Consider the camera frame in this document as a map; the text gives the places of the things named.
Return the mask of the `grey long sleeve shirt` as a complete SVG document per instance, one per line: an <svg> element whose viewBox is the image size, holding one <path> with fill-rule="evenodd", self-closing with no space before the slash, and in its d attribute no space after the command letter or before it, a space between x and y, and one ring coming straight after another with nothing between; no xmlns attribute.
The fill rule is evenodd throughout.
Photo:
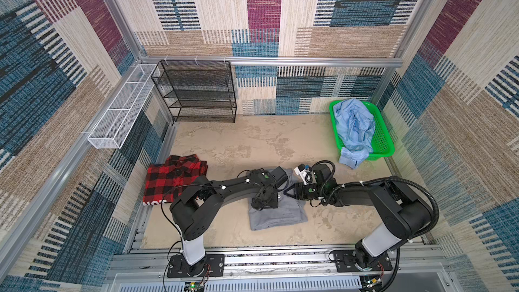
<svg viewBox="0 0 519 292"><path fill-rule="evenodd" d="M283 193L279 193L279 195L278 208L256 210L249 205L248 215L252 231L308 222L308 217L304 210L305 201L295 200Z"/></svg>

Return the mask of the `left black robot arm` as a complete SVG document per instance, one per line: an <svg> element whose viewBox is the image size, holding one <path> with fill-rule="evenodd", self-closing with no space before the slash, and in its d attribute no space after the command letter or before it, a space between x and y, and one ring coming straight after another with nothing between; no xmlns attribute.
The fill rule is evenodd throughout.
<svg viewBox="0 0 519 292"><path fill-rule="evenodd" d="M182 264L189 277L199 276L206 265L204 233L224 205L250 199L255 210L278 207L278 191L288 181L280 167L274 170L252 170L243 177L210 181L198 177L170 205L172 223L178 229L182 244Z"/></svg>

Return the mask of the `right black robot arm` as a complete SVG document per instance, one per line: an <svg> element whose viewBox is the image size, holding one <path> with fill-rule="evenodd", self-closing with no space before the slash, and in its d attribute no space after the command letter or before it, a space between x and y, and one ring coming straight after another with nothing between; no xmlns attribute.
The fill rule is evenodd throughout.
<svg viewBox="0 0 519 292"><path fill-rule="evenodd" d="M400 177L377 178L334 186L326 182L296 183L283 192L302 201L346 207L372 206L382 224L361 239L352 252L360 271L371 270L388 251L395 251L409 240L432 230L439 220L435 198L422 186Z"/></svg>

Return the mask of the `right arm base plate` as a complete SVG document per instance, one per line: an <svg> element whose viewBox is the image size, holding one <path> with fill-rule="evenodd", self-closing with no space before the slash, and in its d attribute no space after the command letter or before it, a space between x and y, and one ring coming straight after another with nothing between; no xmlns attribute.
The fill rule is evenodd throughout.
<svg viewBox="0 0 519 292"><path fill-rule="evenodd" d="M328 254L338 273L388 272L393 270L386 252L377 257L357 250L332 250Z"/></svg>

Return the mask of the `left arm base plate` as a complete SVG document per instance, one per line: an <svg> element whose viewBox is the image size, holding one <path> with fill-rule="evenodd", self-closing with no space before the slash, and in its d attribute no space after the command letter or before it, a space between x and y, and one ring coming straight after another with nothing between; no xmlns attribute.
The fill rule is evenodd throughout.
<svg viewBox="0 0 519 292"><path fill-rule="evenodd" d="M173 255L166 271L167 278L222 277L225 255L206 254L199 262L189 265L183 255Z"/></svg>

